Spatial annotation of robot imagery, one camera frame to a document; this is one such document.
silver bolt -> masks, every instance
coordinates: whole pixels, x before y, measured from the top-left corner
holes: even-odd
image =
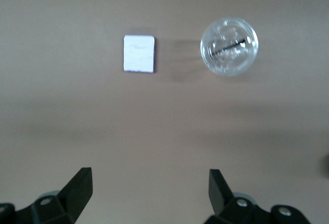
[[[291,211],[289,209],[285,208],[285,207],[280,207],[279,212],[282,215],[285,215],[285,216],[290,216],[291,215]]]
[[[247,206],[248,206],[247,201],[244,200],[244,199],[238,199],[236,202],[237,202],[237,204],[238,204],[239,206],[241,206],[241,207],[247,207]]]
[[[51,198],[45,198],[40,202],[40,205],[46,205],[49,204],[51,201]]]

tan floor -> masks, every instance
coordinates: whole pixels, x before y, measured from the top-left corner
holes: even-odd
[[[213,21],[255,29],[258,57],[219,77]],[[78,223],[203,223],[208,171],[269,210],[329,219],[329,0],[0,0],[0,202],[18,209],[91,166]],[[125,34],[156,73],[123,72]]]

black plastic bracket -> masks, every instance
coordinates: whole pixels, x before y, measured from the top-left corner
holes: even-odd
[[[56,196],[39,198],[19,211],[11,203],[0,203],[0,223],[74,224],[92,194],[92,169],[84,167]]]
[[[235,197],[219,170],[210,170],[209,198],[215,215],[205,224],[310,224],[291,206],[276,205],[269,213],[246,198]]]

small white square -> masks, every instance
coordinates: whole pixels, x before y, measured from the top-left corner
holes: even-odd
[[[123,70],[154,71],[154,37],[151,35],[125,35]]]

